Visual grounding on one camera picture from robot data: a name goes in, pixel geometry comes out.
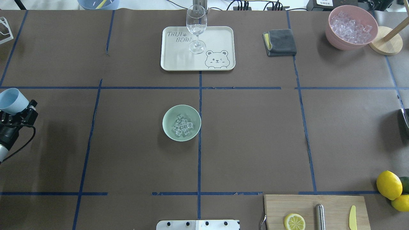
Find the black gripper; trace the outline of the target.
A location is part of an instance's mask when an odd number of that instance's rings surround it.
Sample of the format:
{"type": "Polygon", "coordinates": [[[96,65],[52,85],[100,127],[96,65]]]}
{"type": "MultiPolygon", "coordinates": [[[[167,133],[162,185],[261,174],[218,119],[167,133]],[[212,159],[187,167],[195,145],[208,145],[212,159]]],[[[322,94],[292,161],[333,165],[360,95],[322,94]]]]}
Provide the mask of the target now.
{"type": "Polygon", "coordinates": [[[4,111],[1,111],[1,130],[0,130],[0,141],[1,145],[7,150],[10,150],[15,144],[17,138],[19,137],[19,130],[23,127],[29,127],[33,129],[33,134],[31,138],[19,148],[22,150],[25,148],[35,137],[36,128],[34,127],[35,121],[38,117],[38,113],[35,110],[38,102],[36,100],[31,100],[22,112],[18,112],[16,115],[10,115],[4,111]]]}

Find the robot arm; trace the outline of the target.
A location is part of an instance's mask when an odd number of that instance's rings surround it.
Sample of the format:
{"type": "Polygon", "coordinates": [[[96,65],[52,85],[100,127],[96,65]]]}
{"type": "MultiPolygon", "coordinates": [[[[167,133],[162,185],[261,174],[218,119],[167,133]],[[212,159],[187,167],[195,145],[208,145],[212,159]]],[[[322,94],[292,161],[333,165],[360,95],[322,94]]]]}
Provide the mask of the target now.
{"type": "Polygon", "coordinates": [[[0,123],[0,161],[3,163],[16,153],[25,148],[35,137],[36,128],[34,127],[35,121],[38,117],[36,111],[37,101],[31,100],[28,106],[16,115],[11,115],[7,112],[1,111],[1,123],[0,123]],[[15,144],[19,137],[19,130],[23,127],[29,127],[33,129],[31,138],[18,150],[9,155],[10,149],[15,144]]]}

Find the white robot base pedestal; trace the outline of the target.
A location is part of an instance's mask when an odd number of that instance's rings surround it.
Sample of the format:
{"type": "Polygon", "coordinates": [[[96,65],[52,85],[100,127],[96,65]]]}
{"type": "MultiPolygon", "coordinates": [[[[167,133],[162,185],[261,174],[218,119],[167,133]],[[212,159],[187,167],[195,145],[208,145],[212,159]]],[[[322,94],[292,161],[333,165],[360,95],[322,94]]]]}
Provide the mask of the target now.
{"type": "Polygon", "coordinates": [[[156,225],[156,230],[240,230],[238,220],[162,220],[156,225]]]}

